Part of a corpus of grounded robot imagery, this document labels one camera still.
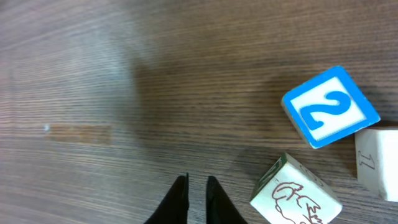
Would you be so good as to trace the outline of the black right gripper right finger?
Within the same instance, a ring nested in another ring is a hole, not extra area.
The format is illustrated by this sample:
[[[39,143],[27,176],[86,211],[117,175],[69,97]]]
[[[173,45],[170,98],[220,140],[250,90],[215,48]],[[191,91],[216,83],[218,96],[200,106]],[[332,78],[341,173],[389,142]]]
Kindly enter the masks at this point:
[[[214,176],[208,177],[206,185],[206,223],[248,224]]]

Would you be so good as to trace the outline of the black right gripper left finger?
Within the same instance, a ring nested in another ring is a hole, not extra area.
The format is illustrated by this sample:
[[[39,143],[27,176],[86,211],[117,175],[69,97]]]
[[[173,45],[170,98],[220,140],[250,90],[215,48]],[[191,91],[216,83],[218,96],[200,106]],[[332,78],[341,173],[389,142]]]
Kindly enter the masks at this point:
[[[171,188],[144,224],[187,224],[189,174],[176,178]]]

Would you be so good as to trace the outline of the green side animal block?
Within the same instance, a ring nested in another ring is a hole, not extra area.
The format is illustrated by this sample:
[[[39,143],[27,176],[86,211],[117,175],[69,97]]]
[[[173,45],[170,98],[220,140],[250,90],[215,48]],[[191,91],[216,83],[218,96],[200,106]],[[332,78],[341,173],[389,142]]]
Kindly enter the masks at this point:
[[[332,189],[286,152],[259,179],[250,204],[271,224],[327,224],[343,209]]]

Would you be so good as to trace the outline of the blue 2 number block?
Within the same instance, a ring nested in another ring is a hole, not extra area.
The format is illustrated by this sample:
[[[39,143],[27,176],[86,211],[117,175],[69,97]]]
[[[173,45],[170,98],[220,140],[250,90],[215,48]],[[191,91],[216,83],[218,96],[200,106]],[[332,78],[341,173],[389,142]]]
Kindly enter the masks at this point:
[[[342,66],[332,67],[288,91],[281,105],[313,149],[327,146],[381,120]]]

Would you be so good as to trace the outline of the green Z letter block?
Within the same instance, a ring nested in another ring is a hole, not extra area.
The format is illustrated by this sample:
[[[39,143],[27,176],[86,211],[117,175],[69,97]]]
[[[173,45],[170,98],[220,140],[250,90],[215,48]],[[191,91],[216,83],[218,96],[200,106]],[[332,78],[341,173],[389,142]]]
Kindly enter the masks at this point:
[[[354,140],[359,183],[379,198],[397,202],[397,128],[366,128]]]

